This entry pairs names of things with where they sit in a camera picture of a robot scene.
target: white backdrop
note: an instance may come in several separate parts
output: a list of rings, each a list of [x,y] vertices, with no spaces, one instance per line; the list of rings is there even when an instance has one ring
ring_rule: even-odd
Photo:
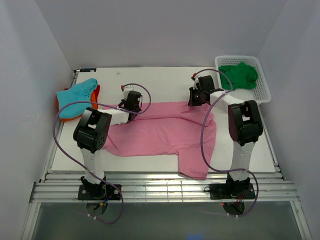
[[[20,239],[72,70],[34,0],[0,1],[0,235]]]
[[[35,0],[81,67],[214,66],[257,56],[286,0]]]
[[[320,239],[320,1],[288,0],[258,58],[272,95],[262,113],[282,173]]]

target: white table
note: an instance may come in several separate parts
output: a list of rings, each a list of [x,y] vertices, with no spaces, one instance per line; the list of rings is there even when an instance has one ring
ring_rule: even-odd
[[[97,68],[96,72],[80,72],[76,83],[82,83],[89,78],[95,78],[100,85],[99,103],[118,104],[123,93],[121,85],[137,83],[146,87],[153,102],[179,102],[189,100],[189,88],[193,85],[193,73],[205,67],[135,67],[135,68]],[[215,86],[218,86],[215,72],[203,72],[202,76],[211,75]],[[135,87],[143,95],[143,102],[149,101],[143,89]],[[230,169],[233,155],[233,141],[228,130],[228,115],[214,107],[216,122],[216,143],[211,158],[211,165],[217,169]],[[65,122],[59,138],[61,146],[73,157],[83,163],[83,157],[77,143],[73,140],[73,132],[79,118]],[[177,173],[178,156],[131,156],[120,157],[106,150],[100,151],[102,167],[105,172],[136,172],[136,173]],[[53,172],[79,172],[83,169],[59,149],[57,149],[51,166]],[[250,170],[255,173],[275,172],[272,154],[265,132],[256,143],[250,162]]]

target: white basket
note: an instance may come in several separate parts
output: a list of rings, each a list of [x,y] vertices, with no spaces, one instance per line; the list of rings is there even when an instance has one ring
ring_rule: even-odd
[[[244,101],[255,100],[257,104],[267,103],[271,100],[271,95],[269,91],[269,87],[262,71],[262,67],[258,58],[254,56],[217,56],[215,59],[215,67],[218,70],[219,67],[224,65],[237,65],[241,62],[248,64],[256,70],[258,73],[258,79],[256,80],[256,87],[253,89],[241,89],[238,88],[235,91],[230,92],[229,94],[237,99],[241,99]],[[218,78],[219,88],[221,86],[220,74],[216,73]]]

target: cyan towel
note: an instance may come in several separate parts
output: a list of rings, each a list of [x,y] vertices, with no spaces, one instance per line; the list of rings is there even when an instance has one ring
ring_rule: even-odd
[[[56,93],[60,109],[65,105],[77,101],[90,101],[92,92],[97,88],[98,81],[95,78],[75,84],[68,90]],[[77,103],[66,107],[61,113],[61,119],[72,119],[84,113],[87,107],[92,107],[90,103]]]

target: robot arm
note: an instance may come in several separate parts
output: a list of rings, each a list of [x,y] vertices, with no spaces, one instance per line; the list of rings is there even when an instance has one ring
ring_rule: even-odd
[[[211,76],[193,78],[194,85],[191,87],[189,106],[212,105],[225,92],[223,89],[215,88]],[[258,105],[254,100],[243,101],[225,95],[216,104],[222,111],[228,114],[229,134],[233,140],[233,155],[230,169],[249,169],[250,159],[255,143],[263,133]],[[212,199],[227,198],[244,194],[252,188],[249,173],[247,171],[231,171],[228,173],[227,181],[222,186],[211,184],[210,189],[214,193]]]
[[[135,113],[141,111],[139,106],[141,93],[134,91],[133,86],[126,86],[123,90],[124,99],[119,103],[119,109],[129,110]],[[101,179],[106,179],[102,169],[101,152],[104,146],[109,127],[117,124],[126,124],[135,119],[137,114],[124,112],[117,109],[93,109],[87,107],[73,133],[73,139],[83,155],[84,165],[90,172]],[[88,171],[81,177],[82,186],[86,196],[98,198],[105,195],[105,184],[93,177]],[[90,200],[79,191],[79,200]]]
[[[210,104],[213,104],[223,93],[224,91],[211,93]],[[253,100],[243,101],[225,95],[215,106],[228,114],[229,134],[233,140],[230,169],[249,169],[252,150],[263,133],[257,103]],[[249,177],[246,171],[233,171],[229,175],[234,181],[243,181]]]

